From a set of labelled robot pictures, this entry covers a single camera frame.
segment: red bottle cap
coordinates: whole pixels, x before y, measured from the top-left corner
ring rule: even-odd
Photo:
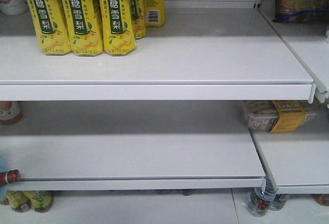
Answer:
[[[19,170],[10,170],[7,172],[7,182],[10,183],[15,183],[20,180],[20,172]]]

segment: juice box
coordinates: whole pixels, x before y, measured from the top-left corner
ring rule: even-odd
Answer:
[[[130,0],[136,39],[146,36],[144,0]]]
[[[96,56],[103,52],[103,35],[98,0],[62,0],[73,53]]]
[[[103,20],[104,49],[125,55],[136,48],[130,0],[99,0]]]
[[[61,0],[27,0],[39,46],[47,55],[71,52]]]
[[[165,0],[145,0],[146,26],[160,27],[166,22]]]

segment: yellow label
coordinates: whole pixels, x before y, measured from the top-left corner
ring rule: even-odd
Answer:
[[[162,26],[166,22],[165,0],[145,0],[146,26]]]
[[[279,113],[279,120],[271,133],[282,133],[296,130],[305,120],[305,109],[298,101],[272,101]]]
[[[62,0],[73,53],[96,56],[103,52],[98,0]]]
[[[144,0],[130,0],[136,39],[146,36]]]
[[[28,201],[26,196],[23,195],[21,191],[7,191],[6,197],[10,202],[12,208],[17,208]]]
[[[100,0],[104,49],[111,55],[125,55],[136,48],[130,0]]]
[[[52,200],[52,195],[49,191],[23,191],[23,193],[30,199],[32,206],[38,209],[48,207]]]
[[[61,0],[27,0],[39,46],[48,55],[71,52]]]

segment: barcode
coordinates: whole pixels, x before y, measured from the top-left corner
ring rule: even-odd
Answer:
[[[159,24],[160,23],[160,12],[158,10],[151,10],[147,15],[147,22]]]

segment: white metal shelf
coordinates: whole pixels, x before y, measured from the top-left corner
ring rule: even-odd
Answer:
[[[23,120],[0,127],[7,167],[21,171],[12,190],[230,188],[263,181],[235,102],[22,105]]]
[[[190,196],[154,191],[64,191],[49,212],[21,214],[0,206],[3,223],[238,224],[230,189],[197,190]]]
[[[279,193],[329,193],[329,120],[326,115],[290,133],[252,136]]]
[[[125,57],[45,56],[29,13],[0,15],[1,100],[312,98],[313,79],[254,9],[168,9]]]
[[[271,26],[314,79],[320,102],[329,98],[327,22],[274,23],[273,12],[263,11]]]
[[[321,206],[312,195],[291,195],[283,209],[268,210],[263,217],[254,217],[247,210],[251,189],[232,189],[239,224],[324,224],[328,222],[328,207]]]

